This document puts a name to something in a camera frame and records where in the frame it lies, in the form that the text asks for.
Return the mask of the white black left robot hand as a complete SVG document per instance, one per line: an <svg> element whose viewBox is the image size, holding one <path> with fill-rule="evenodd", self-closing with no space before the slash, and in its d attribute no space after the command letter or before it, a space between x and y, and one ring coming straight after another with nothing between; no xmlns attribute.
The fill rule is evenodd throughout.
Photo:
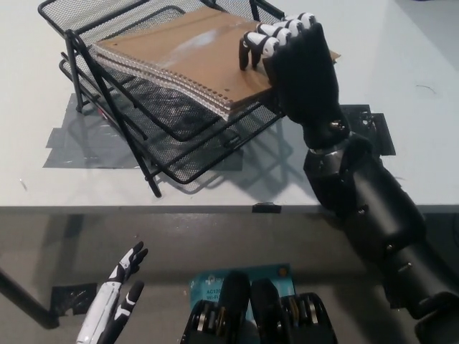
<svg viewBox="0 0 459 344"><path fill-rule="evenodd" d="M130 319L145 284L142 281L135 282L125 296L121 295L122 287L139 271L147 254L148 249L140 241L120 259L90 305L78 333L77 343L116 342Z"/></svg>

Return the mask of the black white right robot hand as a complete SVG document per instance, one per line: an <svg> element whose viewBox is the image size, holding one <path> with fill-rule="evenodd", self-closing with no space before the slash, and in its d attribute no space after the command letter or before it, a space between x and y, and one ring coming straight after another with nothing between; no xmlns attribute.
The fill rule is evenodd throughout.
<svg viewBox="0 0 459 344"><path fill-rule="evenodd" d="M239 61L241 70L264 65L278 107L302 127L310 149L329 148L349 136L350 126L339 105L334 60L314 14L285 16L245 32Z"/></svg>

